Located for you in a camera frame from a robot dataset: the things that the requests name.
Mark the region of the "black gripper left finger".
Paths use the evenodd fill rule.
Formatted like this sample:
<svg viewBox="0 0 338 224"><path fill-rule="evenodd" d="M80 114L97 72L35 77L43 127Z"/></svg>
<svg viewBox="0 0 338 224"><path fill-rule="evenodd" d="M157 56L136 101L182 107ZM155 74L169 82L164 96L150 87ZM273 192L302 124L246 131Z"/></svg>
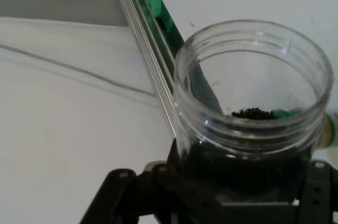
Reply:
<svg viewBox="0 0 338 224"><path fill-rule="evenodd" d="M216 201L173 167L177 156L173 143L166 162L153 163L139 175L131 169L110 171L80 222L139 223L140 217L153 215L158 223L221 223Z"/></svg>

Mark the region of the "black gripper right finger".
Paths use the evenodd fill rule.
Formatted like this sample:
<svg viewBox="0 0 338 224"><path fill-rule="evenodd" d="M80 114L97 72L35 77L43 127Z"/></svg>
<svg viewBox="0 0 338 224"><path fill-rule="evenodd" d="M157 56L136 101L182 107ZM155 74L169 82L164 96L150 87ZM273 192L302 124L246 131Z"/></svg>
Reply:
<svg viewBox="0 0 338 224"><path fill-rule="evenodd" d="M298 223L335 223L337 169L328 162L309 163L298 206Z"/></svg>

